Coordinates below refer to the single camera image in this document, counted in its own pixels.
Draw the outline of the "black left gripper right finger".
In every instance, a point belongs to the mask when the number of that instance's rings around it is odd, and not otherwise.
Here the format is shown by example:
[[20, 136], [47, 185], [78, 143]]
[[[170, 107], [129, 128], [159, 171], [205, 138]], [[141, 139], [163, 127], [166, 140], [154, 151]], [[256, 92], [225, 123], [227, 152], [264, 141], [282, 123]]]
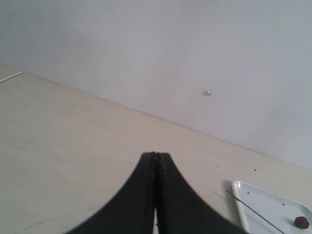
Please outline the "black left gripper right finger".
[[192, 189], [170, 154], [156, 153], [154, 159], [154, 207], [160, 234], [245, 233]]

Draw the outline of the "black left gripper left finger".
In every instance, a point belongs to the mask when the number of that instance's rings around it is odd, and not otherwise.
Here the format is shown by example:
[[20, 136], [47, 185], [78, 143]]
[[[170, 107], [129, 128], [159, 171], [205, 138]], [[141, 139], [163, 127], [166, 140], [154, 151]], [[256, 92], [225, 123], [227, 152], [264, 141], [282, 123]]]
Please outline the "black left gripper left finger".
[[151, 234], [156, 153], [143, 153], [120, 190], [70, 234]]

